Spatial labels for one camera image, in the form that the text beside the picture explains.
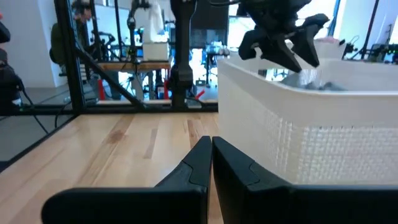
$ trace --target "robotic arm gripper claw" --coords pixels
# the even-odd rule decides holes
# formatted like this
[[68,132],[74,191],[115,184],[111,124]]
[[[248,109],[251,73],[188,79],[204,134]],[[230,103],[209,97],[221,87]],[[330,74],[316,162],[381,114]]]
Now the robotic arm gripper claw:
[[131,47],[130,47],[130,55],[131,55],[131,60],[133,63],[137,63],[137,49],[136,49],[136,42],[134,38],[134,31],[136,29],[136,18],[134,17],[136,15],[136,11],[138,9],[149,9],[150,4],[146,0],[132,0],[131,1],[131,8],[129,11],[129,15],[127,17],[127,27],[130,30],[130,41],[131,41]]
[[[329,18],[317,14],[306,18],[303,25],[295,25],[297,12],[310,2],[311,0],[241,1],[239,13],[247,13],[257,26],[245,33],[239,46],[239,56],[243,60],[255,58],[254,48],[259,47],[262,51],[261,58],[294,72],[301,71],[294,53],[310,65],[319,66],[313,38]],[[286,39],[294,45],[291,50],[286,46]]]

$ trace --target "black metal frame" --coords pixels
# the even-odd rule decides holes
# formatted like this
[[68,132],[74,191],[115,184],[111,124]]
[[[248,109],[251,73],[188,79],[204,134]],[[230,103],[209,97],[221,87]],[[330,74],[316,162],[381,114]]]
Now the black metal frame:
[[[55,1],[55,9],[57,12],[58,24],[62,30],[63,43],[65,56],[67,58],[66,69],[68,73],[68,83],[70,87],[71,100],[73,105],[73,111],[76,114],[96,114],[96,113],[164,113],[164,112],[217,112],[218,105],[214,103],[201,103],[201,108],[181,108],[173,107],[170,105],[147,105],[140,102],[137,98],[133,97],[127,90],[125,90],[118,82],[115,82],[109,77],[109,75],[102,70],[91,57],[86,54],[82,49],[79,48],[76,40],[76,32],[73,25],[72,12],[70,10],[69,1]],[[116,20],[119,21],[118,14],[118,0],[115,0],[115,11]],[[120,36],[120,24],[117,23],[118,39]],[[89,66],[95,73],[97,73],[102,79],[106,80],[109,85],[122,96],[131,102],[131,105],[113,105],[113,106],[87,106],[83,95],[83,87],[81,82],[81,75],[79,69],[79,58]]]
[[98,32],[98,23],[97,23],[97,14],[95,11],[95,2],[94,0],[90,0],[90,6],[91,6],[91,15],[93,15],[93,30],[94,30],[94,44],[95,44],[95,48],[96,50],[96,58],[102,58],[102,51],[100,51],[101,49],[101,39],[100,39],[100,35]]
[[374,23],[374,18],[376,16],[377,13],[377,9],[379,7],[379,2],[380,0],[376,0],[374,2],[374,7],[373,7],[373,12],[372,12],[372,16],[371,16],[371,20],[369,22],[369,28],[368,28],[368,33],[366,34],[366,39],[365,39],[365,43],[363,45],[363,48],[361,49],[361,60],[365,59],[365,55],[367,53],[367,47],[368,47],[368,43],[369,43],[369,38],[371,36],[371,32],[372,32],[372,28],[373,28],[373,23]]
[[333,21],[331,22],[331,24],[329,26],[329,32],[328,32],[329,36],[333,36],[335,34],[337,15],[338,15],[338,10],[340,9],[340,4],[341,4],[341,0],[336,0],[335,10],[333,11]]

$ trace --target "wooden table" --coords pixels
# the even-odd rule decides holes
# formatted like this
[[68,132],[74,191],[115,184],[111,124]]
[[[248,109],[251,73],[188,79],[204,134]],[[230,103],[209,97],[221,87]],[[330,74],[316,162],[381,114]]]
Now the wooden table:
[[[0,222],[41,223],[44,202],[71,187],[152,187],[203,135],[218,135],[218,114],[79,116],[0,174]],[[214,180],[209,223],[223,223]]]
[[[131,62],[101,62],[98,65],[103,70],[114,70],[114,71],[134,71],[136,66]],[[137,65],[138,71],[146,71],[146,70],[160,70],[160,69],[171,69],[171,61],[168,62],[146,62],[142,61],[139,65]]]
[[[202,100],[204,103],[218,103],[218,100]],[[147,105],[171,105],[172,100],[144,100]],[[116,100],[99,100],[97,105],[130,105],[130,101],[116,101]]]

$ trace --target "white wall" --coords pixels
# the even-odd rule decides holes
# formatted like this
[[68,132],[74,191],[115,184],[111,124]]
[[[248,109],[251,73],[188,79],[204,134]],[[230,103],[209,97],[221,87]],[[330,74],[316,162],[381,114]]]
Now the white wall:
[[[359,36],[355,47],[361,49],[365,43],[369,23],[376,0],[341,0],[334,37],[346,39],[350,42],[356,35]],[[368,49],[373,44],[385,43],[388,34],[388,25],[395,24],[398,15],[397,0],[380,0],[369,38]]]
[[47,12],[44,2],[51,0],[0,1],[4,15],[3,24],[11,33],[11,41],[5,44],[9,63],[22,78],[26,87],[55,87],[53,68],[50,62],[48,42],[44,32],[41,9]]

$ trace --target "white bin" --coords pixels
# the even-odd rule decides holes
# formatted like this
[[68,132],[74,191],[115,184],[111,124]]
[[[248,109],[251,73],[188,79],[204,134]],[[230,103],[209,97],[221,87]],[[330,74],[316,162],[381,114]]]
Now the white bin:
[[259,76],[258,59],[219,60],[221,137],[295,184],[398,184],[398,67],[321,63],[303,82],[349,91],[299,90]]

